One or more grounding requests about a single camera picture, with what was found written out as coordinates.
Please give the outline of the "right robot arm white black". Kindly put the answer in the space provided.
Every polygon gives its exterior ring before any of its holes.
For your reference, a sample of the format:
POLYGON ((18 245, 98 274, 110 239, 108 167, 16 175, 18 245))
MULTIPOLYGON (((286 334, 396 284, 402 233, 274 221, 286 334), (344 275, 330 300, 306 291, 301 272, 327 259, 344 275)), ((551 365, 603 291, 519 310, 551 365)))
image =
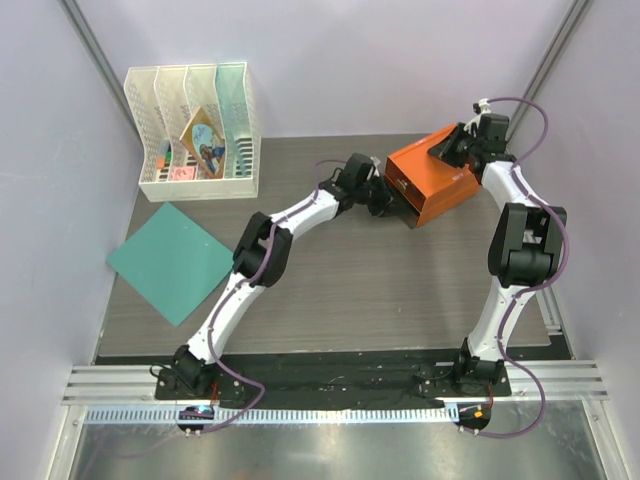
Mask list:
POLYGON ((466 167, 501 210, 487 256, 491 289, 481 316, 466 337, 447 378, 454 389, 478 395, 504 381, 506 347, 534 293, 565 265, 567 213, 542 200, 507 151, 507 116, 486 102, 457 124, 430 154, 453 167, 466 167))

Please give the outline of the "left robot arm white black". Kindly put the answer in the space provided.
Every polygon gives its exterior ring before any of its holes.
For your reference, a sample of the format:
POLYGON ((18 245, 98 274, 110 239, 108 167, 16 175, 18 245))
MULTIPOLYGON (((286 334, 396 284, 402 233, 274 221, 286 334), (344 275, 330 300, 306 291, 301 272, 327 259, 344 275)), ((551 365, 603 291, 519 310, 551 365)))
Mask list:
POLYGON ((211 391, 227 341, 251 304, 281 279, 295 240, 355 205, 366 206, 373 216, 389 212, 394 198, 377 159, 354 153, 347 161, 334 163, 334 173, 317 182, 301 201, 274 214, 257 212, 249 219, 233 252, 223 293, 168 367, 174 384, 190 398, 200 399, 211 391))

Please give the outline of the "clear drawer gold knob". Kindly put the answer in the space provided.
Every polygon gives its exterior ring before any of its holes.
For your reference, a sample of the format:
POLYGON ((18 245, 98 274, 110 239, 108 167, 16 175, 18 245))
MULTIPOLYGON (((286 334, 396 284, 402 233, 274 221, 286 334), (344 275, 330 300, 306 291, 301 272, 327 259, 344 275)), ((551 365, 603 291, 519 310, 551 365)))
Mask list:
POLYGON ((400 196, 394 200, 392 213, 399 217, 410 229, 418 228, 420 212, 404 197, 400 196))

